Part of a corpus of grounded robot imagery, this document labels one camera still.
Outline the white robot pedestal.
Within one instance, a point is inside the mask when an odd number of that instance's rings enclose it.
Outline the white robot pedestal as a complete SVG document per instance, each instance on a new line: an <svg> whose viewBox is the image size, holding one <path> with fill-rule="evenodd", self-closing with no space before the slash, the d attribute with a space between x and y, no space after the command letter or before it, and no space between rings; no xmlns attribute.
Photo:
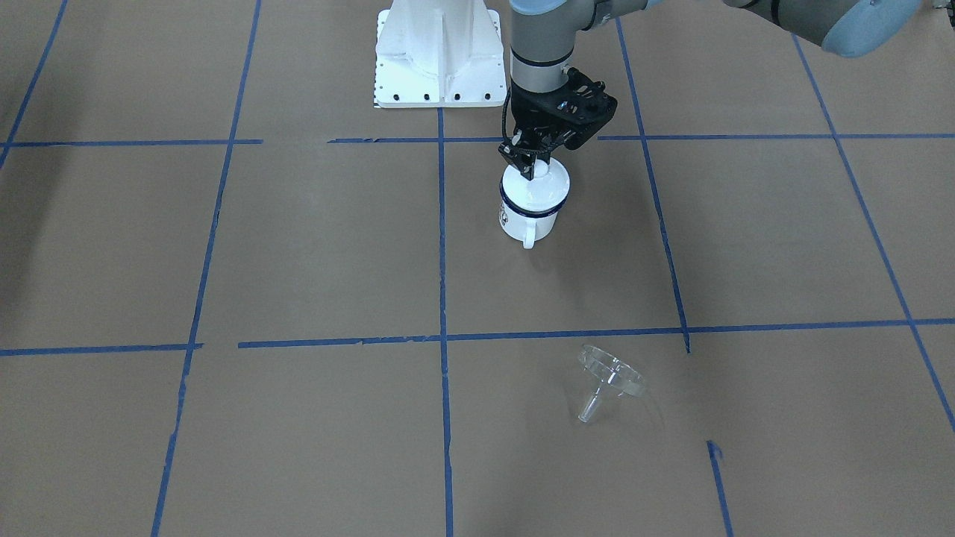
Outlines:
<svg viewBox="0 0 955 537"><path fill-rule="evenodd" d="M378 13L375 54L376 107L504 104L501 17L483 1L393 1Z"/></svg>

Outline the white enamel mug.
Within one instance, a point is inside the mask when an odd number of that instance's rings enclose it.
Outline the white enamel mug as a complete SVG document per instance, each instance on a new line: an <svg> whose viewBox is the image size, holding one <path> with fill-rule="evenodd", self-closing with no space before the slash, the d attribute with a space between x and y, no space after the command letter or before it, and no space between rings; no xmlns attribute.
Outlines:
<svg viewBox="0 0 955 537"><path fill-rule="evenodd" d="M499 227L525 249L534 248L536 242L552 231L560 208L567 201L571 180L566 167L562 163L560 166L559 180L528 180L513 167L506 166L499 181Z"/></svg>

